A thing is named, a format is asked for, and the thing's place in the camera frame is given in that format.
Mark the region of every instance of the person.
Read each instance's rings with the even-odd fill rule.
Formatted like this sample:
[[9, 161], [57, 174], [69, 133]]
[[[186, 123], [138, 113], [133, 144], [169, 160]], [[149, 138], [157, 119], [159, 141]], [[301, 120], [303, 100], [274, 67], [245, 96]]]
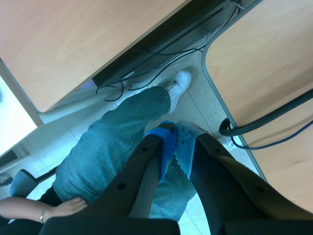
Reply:
[[[145, 126], [175, 110], [191, 82], [180, 71], [165, 87], [151, 87], [105, 113], [79, 139], [58, 166], [52, 187], [38, 201], [9, 197], [0, 201], [0, 234], [36, 235], [55, 216], [76, 213], [95, 200], [127, 162], [143, 139]], [[150, 218], [179, 221], [196, 194], [175, 158], [152, 202]]]

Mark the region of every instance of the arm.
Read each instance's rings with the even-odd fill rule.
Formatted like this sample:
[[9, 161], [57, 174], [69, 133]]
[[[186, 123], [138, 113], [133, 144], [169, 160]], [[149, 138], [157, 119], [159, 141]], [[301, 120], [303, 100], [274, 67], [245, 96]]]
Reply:
[[6, 219], [29, 219], [41, 222], [40, 216], [44, 208], [47, 208], [44, 214], [45, 223], [52, 217], [71, 215], [86, 206], [85, 201], [78, 197], [64, 202], [57, 207], [26, 198], [8, 197], [0, 200], [0, 215]]

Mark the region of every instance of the light blue jeans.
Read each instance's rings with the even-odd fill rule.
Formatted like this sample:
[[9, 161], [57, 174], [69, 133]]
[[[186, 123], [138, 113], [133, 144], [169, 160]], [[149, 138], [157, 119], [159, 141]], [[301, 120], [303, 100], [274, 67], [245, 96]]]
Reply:
[[[53, 188], [59, 198], [68, 201], [82, 197], [92, 202], [143, 139], [147, 123], [168, 113], [170, 105], [164, 88], [152, 87], [129, 97], [94, 122], [57, 169]], [[156, 189], [150, 218], [180, 220], [195, 193], [192, 183], [173, 159], [164, 182]]]

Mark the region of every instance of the wrist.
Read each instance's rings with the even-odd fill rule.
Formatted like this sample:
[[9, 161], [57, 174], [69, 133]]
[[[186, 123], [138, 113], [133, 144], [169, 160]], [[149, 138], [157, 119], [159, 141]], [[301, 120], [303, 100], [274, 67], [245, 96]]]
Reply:
[[48, 207], [45, 210], [45, 214], [44, 214], [44, 217], [43, 217], [44, 223], [47, 222], [47, 220], [52, 218], [52, 217], [54, 217], [54, 207]]

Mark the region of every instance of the foot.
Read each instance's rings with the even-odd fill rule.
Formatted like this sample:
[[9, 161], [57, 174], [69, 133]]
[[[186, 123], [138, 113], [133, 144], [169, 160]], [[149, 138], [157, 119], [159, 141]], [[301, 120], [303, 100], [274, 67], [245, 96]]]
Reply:
[[170, 82], [165, 90], [170, 95], [171, 108], [169, 113], [172, 113], [177, 106], [178, 100], [182, 94], [187, 90], [191, 82], [191, 74], [187, 70], [181, 70], [176, 75], [174, 81]]

